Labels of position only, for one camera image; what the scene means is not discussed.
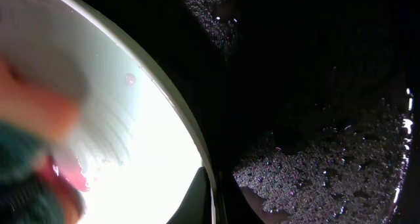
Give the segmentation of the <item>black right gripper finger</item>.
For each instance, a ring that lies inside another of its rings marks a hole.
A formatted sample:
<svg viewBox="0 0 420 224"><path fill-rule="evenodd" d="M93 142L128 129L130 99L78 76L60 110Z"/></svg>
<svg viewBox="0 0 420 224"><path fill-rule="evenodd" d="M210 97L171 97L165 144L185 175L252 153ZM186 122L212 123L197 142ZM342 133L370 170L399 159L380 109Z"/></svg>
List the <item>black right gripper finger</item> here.
<svg viewBox="0 0 420 224"><path fill-rule="evenodd" d="M204 167L200 167L178 210L167 224L212 224L211 187Z"/></svg>

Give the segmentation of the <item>pale green plate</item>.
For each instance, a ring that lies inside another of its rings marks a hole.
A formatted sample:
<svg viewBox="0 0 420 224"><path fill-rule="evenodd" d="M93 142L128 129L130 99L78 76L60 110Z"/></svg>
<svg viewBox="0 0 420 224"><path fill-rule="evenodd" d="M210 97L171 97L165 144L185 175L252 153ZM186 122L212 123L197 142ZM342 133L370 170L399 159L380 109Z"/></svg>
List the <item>pale green plate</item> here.
<svg viewBox="0 0 420 224"><path fill-rule="evenodd" d="M197 170L215 178L202 132L157 62L82 0L1 0L1 53L82 116L55 171L77 173L82 223L167 223Z"/></svg>

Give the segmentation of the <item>green yellow sponge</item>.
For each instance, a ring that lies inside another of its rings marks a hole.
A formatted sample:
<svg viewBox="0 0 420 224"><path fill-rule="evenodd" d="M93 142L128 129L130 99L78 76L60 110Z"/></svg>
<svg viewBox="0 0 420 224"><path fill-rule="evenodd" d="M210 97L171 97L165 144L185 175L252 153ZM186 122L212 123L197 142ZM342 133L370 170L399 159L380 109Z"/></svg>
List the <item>green yellow sponge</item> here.
<svg viewBox="0 0 420 224"><path fill-rule="evenodd" d="M35 174L33 162L44 142L1 123L1 224L64 224L62 205Z"/></svg>

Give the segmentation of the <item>round black tray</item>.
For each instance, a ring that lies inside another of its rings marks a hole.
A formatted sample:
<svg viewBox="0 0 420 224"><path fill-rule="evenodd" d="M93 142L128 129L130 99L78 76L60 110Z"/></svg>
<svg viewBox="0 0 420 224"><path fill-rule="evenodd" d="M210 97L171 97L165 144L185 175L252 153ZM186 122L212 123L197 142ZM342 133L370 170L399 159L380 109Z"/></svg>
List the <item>round black tray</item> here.
<svg viewBox="0 0 420 224"><path fill-rule="evenodd" d="M227 222L419 222L419 0L82 1L188 103Z"/></svg>

